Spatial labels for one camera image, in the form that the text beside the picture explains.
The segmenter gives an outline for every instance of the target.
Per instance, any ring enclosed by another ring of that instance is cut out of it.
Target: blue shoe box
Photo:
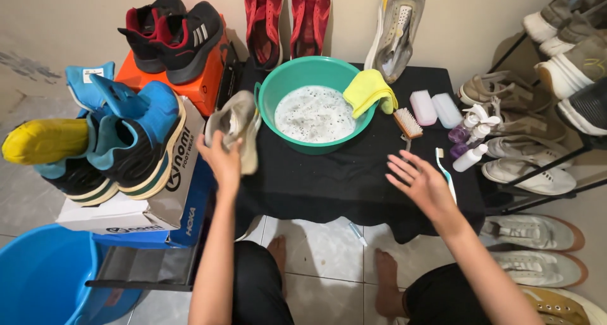
[[[103,245],[116,245],[137,249],[167,249],[193,247],[199,238],[207,212],[209,195],[215,191],[216,181],[209,165],[199,156],[193,169],[192,181],[187,192],[181,227],[177,230],[139,231],[118,228],[124,233],[99,235],[93,240]]]

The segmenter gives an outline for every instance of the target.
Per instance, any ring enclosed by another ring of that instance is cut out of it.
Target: table
[[[362,64],[353,65],[362,70]],[[268,74],[255,70],[249,59],[240,90],[252,92],[255,82],[263,82]],[[390,86],[399,107],[410,111],[408,99],[417,90],[427,89],[431,96],[447,92],[453,98],[446,69],[410,66]],[[484,223],[478,181],[473,169],[459,173],[452,168],[449,149],[453,143],[447,138],[448,132],[438,120],[424,127],[424,135],[413,140],[411,152],[438,169],[435,148],[444,150],[441,163],[451,173],[459,208],[478,233]],[[385,179],[384,174],[389,172],[387,155],[405,148],[401,134],[392,115],[378,108],[368,127],[342,148],[322,156],[309,156],[288,147],[262,124],[257,135],[259,169],[243,178],[236,203],[236,237],[244,235],[258,215],[316,223],[344,216],[363,226],[386,223],[401,244],[418,235],[437,236],[413,201]]]

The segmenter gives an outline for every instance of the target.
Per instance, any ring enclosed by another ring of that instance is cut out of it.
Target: red sneaker
[[[322,55],[331,0],[292,0],[291,58]]]
[[[258,69],[272,70],[282,63],[278,20],[282,0],[245,0],[247,48]]]

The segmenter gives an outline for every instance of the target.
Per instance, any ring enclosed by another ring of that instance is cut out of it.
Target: hand
[[[242,138],[239,138],[226,152],[222,146],[224,134],[217,130],[213,133],[213,144],[211,148],[205,146],[205,136],[198,136],[196,148],[215,175],[219,191],[225,191],[236,195],[240,185],[240,145]]]
[[[388,167],[408,185],[391,174],[385,175],[388,181],[411,198],[433,223],[442,221],[446,215],[453,214],[454,210],[459,214],[442,173],[436,171],[429,162],[410,152],[401,150],[399,153],[420,170],[391,154],[388,156],[390,160]]]

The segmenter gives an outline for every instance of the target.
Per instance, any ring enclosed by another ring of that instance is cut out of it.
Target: blue sneaker
[[[98,67],[78,67],[70,65],[65,68],[67,88],[72,93],[74,101],[89,112],[104,108],[103,95],[91,81],[91,76],[101,76],[113,80],[114,62],[107,62]]]
[[[97,205],[112,198],[118,192],[118,185],[103,176],[87,160],[87,154],[95,150],[99,122],[88,113],[89,145],[84,153],[70,156],[56,162],[33,165],[39,173],[74,202],[82,206]]]
[[[171,176],[173,146],[184,128],[181,100],[166,84],[152,81],[139,94],[98,75],[91,81],[113,115],[102,118],[89,162],[132,199],[160,192]]]

